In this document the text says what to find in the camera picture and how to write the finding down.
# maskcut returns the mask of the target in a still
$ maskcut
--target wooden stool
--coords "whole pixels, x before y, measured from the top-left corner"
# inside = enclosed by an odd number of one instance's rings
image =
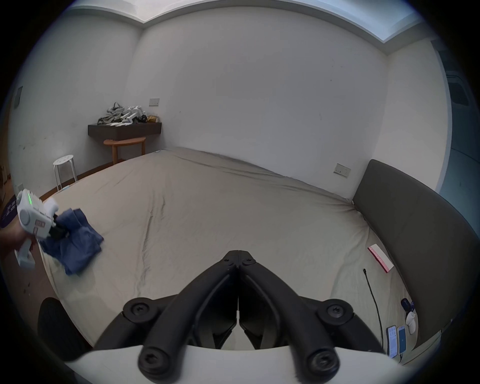
[[[111,140],[106,139],[103,144],[111,145],[112,155],[113,155],[113,164],[117,164],[119,160],[118,147],[123,147],[126,145],[142,144],[142,155],[145,155],[145,138],[144,137],[135,137],[134,139],[127,140]]]

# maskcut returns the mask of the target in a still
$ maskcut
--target white controller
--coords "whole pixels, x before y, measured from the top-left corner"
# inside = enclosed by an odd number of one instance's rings
[[[17,213],[20,225],[25,232],[31,233],[38,239],[45,239],[51,227],[55,226],[53,215],[58,211],[58,204],[50,197],[43,203],[29,190],[22,190],[17,195]],[[15,251],[18,265],[22,268],[33,269],[35,260],[30,252],[32,241],[24,241],[18,251]]]

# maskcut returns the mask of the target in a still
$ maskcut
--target bed headboard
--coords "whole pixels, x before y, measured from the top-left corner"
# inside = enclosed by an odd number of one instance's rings
[[[480,270],[480,240],[443,197],[377,160],[370,160],[353,201],[415,302],[418,346],[465,305]]]

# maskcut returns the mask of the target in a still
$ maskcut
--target hand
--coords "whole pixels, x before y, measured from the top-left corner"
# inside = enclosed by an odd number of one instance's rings
[[[17,216],[6,228],[0,230],[0,248],[2,256],[8,254],[14,249],[18,251],[26,239],[32,240],[32,245],[30,246],[31,250],[35,244],[35,236],[24,231]]]

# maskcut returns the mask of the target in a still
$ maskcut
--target wall outlet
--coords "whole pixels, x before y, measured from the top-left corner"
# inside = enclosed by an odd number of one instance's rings
[[[348,175],[350,174],[350,171],[351,171],[350,168],[347,168],[341,164],[337,164],[333,173],[337,173],[338,175],[343,176],[344,178],[347,178]]]

